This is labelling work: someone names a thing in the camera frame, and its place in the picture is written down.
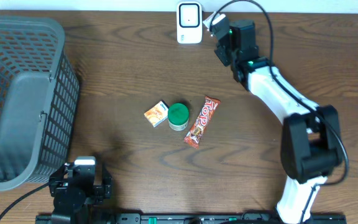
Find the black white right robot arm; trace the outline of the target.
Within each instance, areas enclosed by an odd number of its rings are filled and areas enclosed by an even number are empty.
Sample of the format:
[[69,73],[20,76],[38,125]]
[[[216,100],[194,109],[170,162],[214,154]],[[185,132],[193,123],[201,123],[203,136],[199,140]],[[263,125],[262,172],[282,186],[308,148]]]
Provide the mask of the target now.
[[282,124],[280,160],[287,175],[281,199],[270,212],[245,214],[241,223],[345,223],[344,215],[311,212],[328,176],[348,164],[340,138],[337,110],[304,97],[259,55],[252,20],[231,22],[214,12],[204,25],[218,40],[215,54],[234,79],[263,101]]

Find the orange chocolate bar wrapper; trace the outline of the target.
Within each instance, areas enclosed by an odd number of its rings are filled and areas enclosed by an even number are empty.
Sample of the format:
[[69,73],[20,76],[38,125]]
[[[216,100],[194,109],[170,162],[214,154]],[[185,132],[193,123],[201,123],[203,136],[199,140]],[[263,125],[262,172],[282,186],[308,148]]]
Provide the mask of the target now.
[[213,117],[216,108],[220,105],[220,101],[215,98],[205,96],[204,105],[196,118],[195,123],[188,131],[184,138],[184,142],[191,147],[198,149],[201,137],[203,136],[206,127],[208,126],[211,118]]

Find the white green toothpaste box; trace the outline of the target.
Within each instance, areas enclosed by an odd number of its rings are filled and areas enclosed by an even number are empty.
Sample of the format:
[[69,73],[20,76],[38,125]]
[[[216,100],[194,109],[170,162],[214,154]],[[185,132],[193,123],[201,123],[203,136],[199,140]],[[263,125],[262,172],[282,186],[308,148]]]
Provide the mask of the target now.
[[220,14],[220,13],[217,13],[216,11],[214,11],[209,17],[207,17],[207,18],[203,21],[203,24],[205,25],[205,27],[207,28],[207,30],[210,31],[211,25],[217,24],[219,21],[221,21],[221,20],[224,19],[225,17],[226,17],[225,14]]

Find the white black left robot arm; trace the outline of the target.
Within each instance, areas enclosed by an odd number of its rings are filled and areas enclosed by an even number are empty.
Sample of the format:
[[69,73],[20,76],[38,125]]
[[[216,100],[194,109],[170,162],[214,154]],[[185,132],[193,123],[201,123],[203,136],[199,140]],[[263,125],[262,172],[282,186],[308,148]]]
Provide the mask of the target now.
[[102,182],[96,185],[95,173],[94,164],[67,163],[50,176],[52,223],[89,223],[91,207],[111,198],[112,175],[102,166]]

